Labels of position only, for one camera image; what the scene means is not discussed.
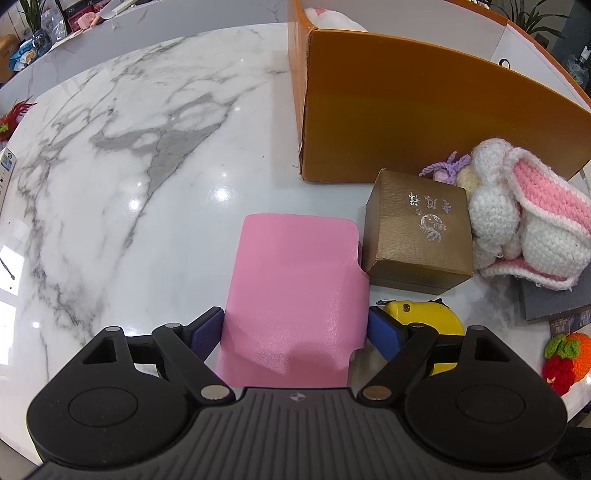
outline wall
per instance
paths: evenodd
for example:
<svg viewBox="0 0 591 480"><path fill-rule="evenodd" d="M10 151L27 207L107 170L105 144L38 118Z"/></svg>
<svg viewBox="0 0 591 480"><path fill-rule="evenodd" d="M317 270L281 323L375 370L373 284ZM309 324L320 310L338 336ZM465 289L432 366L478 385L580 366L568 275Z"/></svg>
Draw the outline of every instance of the wall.
<svg viewBox="0 0 591 480"><path fill-rule="evenodd" d="M575 2L564 25L563 35L565 39L559 39L552 49L552 55L560 63L571 53L581 53L583 47L591 43L591 8Z"/></svg>
<svg viewBox="0 0 591 480"><path fill-rule="evenodd" d="M25 40L25 30L28 28L25 16L18 11L21 9L17 1L10 9L0 17L0 36L12 34L20 40Z"/></svg>

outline pink card holder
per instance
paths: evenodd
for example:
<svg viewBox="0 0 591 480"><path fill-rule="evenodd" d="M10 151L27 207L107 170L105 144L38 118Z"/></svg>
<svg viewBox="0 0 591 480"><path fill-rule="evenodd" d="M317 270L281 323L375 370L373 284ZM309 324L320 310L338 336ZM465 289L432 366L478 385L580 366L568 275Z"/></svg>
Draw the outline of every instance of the pink card holder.
<svg viewBox="0 0 591 480"><path fill-rule="evenodd" d="M233 387L345 387L368 320L369 278L358 252L350 220L247 216L217 374Z"/></svg>

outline floor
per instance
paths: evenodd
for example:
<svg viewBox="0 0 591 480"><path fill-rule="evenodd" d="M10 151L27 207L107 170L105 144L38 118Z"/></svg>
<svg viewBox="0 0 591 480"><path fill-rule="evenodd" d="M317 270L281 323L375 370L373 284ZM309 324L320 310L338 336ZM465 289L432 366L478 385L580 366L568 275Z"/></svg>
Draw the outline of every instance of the floor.
<svg viewBox="0 0 591 480"><path fill-rule="evenodd" d="M34 469L34 463L0 441L0 480L22 480Z"/></svg>

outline pink knitted ear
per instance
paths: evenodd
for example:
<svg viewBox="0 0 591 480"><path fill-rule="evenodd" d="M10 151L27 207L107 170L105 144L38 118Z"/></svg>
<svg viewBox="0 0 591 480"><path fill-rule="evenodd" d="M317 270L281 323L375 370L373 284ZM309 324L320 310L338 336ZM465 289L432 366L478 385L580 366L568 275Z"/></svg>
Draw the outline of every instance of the pink knitted ear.
<svg viewBox="0 0 591 480"><path fill-rule="evenodd" d="M480 270L480 274L485 278L496 275L513 275L514 277L530 280L549 290L568 290L574 287L579 280L578 276L566 278L539 272L532 268L523 257L514 260L498 258L492 265Z"/></svg>
<svg viewBox="0 0 591 480"><path fill-rule="evenodd" d="M521 206L591 244L591 201L533 153L513 148L504 173Z"/></svg>

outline crocheted bunny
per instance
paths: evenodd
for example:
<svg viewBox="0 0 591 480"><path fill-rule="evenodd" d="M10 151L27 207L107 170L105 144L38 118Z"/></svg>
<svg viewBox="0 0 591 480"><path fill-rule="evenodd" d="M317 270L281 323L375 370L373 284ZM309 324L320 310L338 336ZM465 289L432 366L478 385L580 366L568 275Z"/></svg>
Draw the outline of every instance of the crocheted bunny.
<svg viewBox="0 0 591 480"><path fill-rule="evenodd" d="M523 148L493 138L472 151L482 183L469 202L475 268L553 290L591 260L591 201Z"/></svg>

